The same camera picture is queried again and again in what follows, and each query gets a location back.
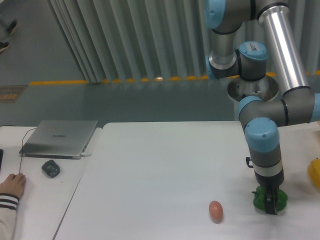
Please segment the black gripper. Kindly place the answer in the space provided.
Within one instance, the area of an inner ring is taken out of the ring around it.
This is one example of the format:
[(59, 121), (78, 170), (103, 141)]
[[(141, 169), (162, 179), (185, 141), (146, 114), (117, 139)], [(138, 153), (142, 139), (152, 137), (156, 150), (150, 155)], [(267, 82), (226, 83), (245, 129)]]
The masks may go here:
[(283, 173), (278, 173), (273, 176), (262, 176), (255, 174), (258, 184), (265, 191), (264, 207), (265, 213), (269, 215), (277, 215), (279, 210), (279, 186), (284, 182), (285, 176)]

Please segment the white striped sleeve forearm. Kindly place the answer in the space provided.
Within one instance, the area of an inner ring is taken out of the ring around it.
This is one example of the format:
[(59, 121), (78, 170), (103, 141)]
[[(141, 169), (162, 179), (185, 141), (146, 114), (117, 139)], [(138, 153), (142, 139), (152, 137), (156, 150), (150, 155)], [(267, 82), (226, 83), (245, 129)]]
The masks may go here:
[(12, 240), (16, 228), (19, 198), (8, 193), (0, 194), (0, 239)]

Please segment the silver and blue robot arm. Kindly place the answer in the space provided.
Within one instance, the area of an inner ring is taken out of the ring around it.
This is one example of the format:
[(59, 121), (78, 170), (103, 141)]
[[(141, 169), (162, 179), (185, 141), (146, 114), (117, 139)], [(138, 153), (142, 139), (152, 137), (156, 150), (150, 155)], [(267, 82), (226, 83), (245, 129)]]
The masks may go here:
[(307, 81), (283, 0), (207, 0), (213, 32), (205, 62), (210, 79), (234, 77), (228, 94), (237, 115), (258, 187), (254, 206), (275, 215), (287, 204), (278, 128), (318, 121), (320, 95)]

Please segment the person's bare hand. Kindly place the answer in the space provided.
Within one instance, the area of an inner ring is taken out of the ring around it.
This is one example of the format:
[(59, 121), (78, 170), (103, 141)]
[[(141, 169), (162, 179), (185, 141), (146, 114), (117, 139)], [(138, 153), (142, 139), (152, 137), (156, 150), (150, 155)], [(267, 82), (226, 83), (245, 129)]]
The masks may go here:
[(24, 193), (26, 176), (23, 173), (9, 174), (0, 184), (0, 193), (8, 196), (14, 196), (18, 200)]

